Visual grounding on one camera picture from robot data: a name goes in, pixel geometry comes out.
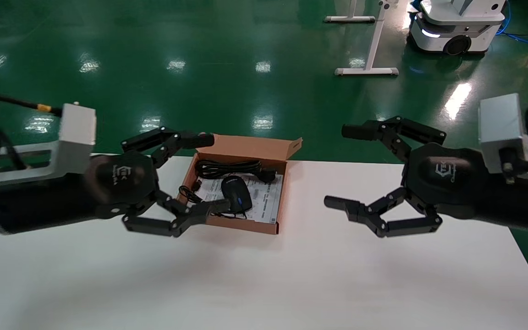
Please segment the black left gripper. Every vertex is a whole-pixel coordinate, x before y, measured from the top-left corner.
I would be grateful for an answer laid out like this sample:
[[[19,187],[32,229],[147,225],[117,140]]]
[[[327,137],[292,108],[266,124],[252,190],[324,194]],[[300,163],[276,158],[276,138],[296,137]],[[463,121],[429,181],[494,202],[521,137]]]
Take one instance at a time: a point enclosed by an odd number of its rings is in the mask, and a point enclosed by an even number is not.
[[[165,237],[180,237],[189,227],[206,224],[212,213],[222,213],[230,207],[229,200],[203,201],[187,207],[158,191],[156,168],[180,149],[206,148],[214,142],[211,133],[176,131],[160,126],[121,142],[124,154],[90,157],[84,172],[84,185],[95,202],[95,217],[111,219],[124,215],[126,230]],[[147,150],[153,151],[149,157],[141,154]],[[139,216],[154,204],[174,215],[174,220]]]

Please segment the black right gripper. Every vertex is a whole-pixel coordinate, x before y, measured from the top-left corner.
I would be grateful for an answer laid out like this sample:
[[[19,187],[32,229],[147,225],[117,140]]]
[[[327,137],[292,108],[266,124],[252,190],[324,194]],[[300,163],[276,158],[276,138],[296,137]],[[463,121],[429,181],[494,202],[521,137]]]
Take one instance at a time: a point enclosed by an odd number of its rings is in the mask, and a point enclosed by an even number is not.
[[[379,141],[405,165],[404,186],[366,205],[360,201],[325,196],[324,205],[346,213],[348,221],[364,224],[377,237],[433,233],[443,223],[438,213],[473,219],[490,174],[480,151],[444,148],[446,133],[400,116],[385,121],[343,125],[344,138]],[[413,149],[403,138],[424,144]],[[422,217],[386,221],[382,215],[407,202]]]

